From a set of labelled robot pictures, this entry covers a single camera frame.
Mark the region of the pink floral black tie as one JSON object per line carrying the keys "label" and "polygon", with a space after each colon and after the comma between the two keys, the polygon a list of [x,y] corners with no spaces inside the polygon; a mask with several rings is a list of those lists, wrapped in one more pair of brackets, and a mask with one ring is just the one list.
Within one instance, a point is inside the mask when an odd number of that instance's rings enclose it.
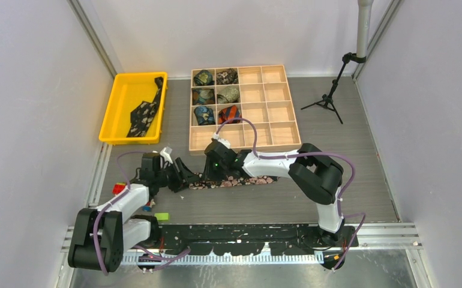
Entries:
{"label": "pink floral black tie", "polygon": [[191,190],[204,190],[226,187],[237,187],[244,185],[263,185],[272,184],[278,181],[276,176],[258,176],[252,178],[233,178],[228,177],[222,181],[200,181],[190,184],[188,187]]}

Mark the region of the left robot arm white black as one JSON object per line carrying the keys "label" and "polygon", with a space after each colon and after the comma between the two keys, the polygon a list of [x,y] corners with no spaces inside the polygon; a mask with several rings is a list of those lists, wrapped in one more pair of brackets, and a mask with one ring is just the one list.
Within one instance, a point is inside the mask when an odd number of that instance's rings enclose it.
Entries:
{"label": "left robot arm white black", "polygon": [[136,212],[161,188],[181,191],[195,176],[180,158],[172,159],[171,152],[170,147],[144,152],[135,176],[126,178],[117,195],[100,206],[78,212],[68,251],[70,267],[108,274],[117,270],[129,249],[137,245],[154,248],[160,243],[157,217]]}

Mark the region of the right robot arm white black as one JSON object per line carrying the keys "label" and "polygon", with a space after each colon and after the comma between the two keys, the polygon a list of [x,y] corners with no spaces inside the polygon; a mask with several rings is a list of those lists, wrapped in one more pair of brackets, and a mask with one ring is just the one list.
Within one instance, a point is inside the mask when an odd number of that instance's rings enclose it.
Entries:
{"label": "right robot arm white black", "polygon": [[327,246],[335,246],[343,238],[343,216],[337,196],[341,191],[343,168],[314,145],[305,143],[287,152],[253,152],[232,150],[221,139],[214,139],[204,150],[204,177],[220,181],[271,176],[291,179],[301,191],[316,203],[319,238]]}

